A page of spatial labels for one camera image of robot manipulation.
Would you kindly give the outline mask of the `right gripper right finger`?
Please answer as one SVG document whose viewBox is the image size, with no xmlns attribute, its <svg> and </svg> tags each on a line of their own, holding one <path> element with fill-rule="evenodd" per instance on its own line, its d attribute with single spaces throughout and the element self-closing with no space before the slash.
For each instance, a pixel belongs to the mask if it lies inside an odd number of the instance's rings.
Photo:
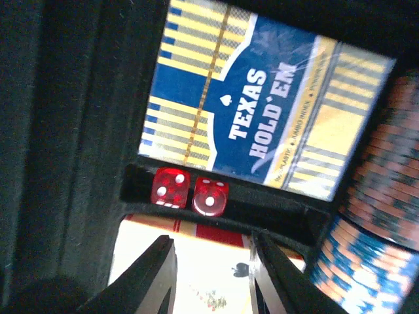
<svg viewBox="0 0 419 314">
<path fill-rule="evenodd" d="M 249 288 L 254 313 L 345 313 L 266 235 L 251 235 Z"/>
</svg>

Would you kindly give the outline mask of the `blue poker chip stack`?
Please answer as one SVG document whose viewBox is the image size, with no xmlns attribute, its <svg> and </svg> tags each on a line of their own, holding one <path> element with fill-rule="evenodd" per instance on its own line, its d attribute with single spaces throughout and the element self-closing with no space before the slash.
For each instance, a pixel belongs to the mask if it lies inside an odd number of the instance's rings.
<svg viewBox="0 0 419 314">
<path fill-rule="evenodd" d="M 309 278 L 347 313 L 397 313 L 418 276 L 418 254 L 337 216 Z"/>
</svg>

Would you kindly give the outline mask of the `dark brown patterned card deck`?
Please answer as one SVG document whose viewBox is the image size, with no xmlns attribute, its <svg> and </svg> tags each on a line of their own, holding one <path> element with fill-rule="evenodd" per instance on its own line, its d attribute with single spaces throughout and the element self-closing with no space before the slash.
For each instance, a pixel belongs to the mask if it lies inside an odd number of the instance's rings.
<svg viewBox="0 0 419 314">
<path fill-rule="evenodd" d="M 418 250 L 418 70 L 395 80 L 340 212 L 370 233 Z"/>
</svg>

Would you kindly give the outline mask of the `blue gold card deck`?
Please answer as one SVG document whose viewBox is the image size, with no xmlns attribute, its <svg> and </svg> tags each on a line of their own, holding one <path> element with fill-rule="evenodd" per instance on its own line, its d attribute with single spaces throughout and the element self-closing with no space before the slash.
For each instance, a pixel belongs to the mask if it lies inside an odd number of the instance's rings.
<svg viewBox="0 0 419 314">
<path fill-rule="evenodd" d="M 171 1 L 138 152 L 331 201 L 394 64 L 220 1 Z"/>
</svg>

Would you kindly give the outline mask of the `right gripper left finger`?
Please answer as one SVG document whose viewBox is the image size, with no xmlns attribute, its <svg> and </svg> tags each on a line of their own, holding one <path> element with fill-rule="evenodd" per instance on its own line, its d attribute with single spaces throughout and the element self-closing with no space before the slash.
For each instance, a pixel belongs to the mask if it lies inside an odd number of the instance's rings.
<svg viewBox="0 0 419 314">
<path fill-rule="evenodd" d="M 174 240 L 159 236 L 112 284 L 77 313 L 172 313 L 177 283 Z"/>
</svg>

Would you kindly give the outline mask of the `black poker set case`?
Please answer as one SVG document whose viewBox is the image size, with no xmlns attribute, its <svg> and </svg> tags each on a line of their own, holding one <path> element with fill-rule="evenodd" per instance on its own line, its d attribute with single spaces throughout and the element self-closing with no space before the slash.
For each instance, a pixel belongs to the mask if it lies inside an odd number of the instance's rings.
<svg viewBox="0 0 419 314">
<path fill-rule="evenodd" d="M 112 284 L 118 229 L 135 214 L 250 246 L 266 235 L 309 280 L 337 216 L 418 254 L 340 212 L 395 80 L 418 70 L 418 2 L 220 1 L 395 60 L 331 201 L 139 154 L 170 2 L 1 2 L 1 312 L 77 313 Z M 151 203 L 161 167 L 190 173 L 184 209 Z M 193 211 L 198 177 L 228 183 L 220 217 Z"/>
</svg>

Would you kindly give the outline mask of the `red die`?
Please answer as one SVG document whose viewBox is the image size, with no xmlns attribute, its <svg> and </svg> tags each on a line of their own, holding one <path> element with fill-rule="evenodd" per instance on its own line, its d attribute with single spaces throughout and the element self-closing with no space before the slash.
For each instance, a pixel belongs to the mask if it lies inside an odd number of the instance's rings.
<svg viewBox="0 0 419 314">
<path fill-rule="evenodd" d="M 194 187 L 192 209 L 205 217 L 220 217 L 228 200 L 228 183 L 198 177 Z"/>
<path fill-rule="evenodd" d="M 151 203 L 173 209 L 184 209 L 190 185 L 189 172 L 172 167 L 161 167 L 157 169 L 153 178 Z"/>
</svg>

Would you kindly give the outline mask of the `red back card deck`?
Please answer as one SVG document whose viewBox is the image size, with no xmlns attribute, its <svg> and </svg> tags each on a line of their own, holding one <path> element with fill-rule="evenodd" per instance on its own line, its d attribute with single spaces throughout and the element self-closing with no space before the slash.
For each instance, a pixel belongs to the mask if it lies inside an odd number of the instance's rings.
<svg viewBox="0 0 419 314">
<path fill-rule="evenodd" d="M 109 282 L 161 235 L 174 240 L 174 313 L 251 313 L 248 235 L 173 218 L 128 215 L 119 226 Z"/>
</svg>

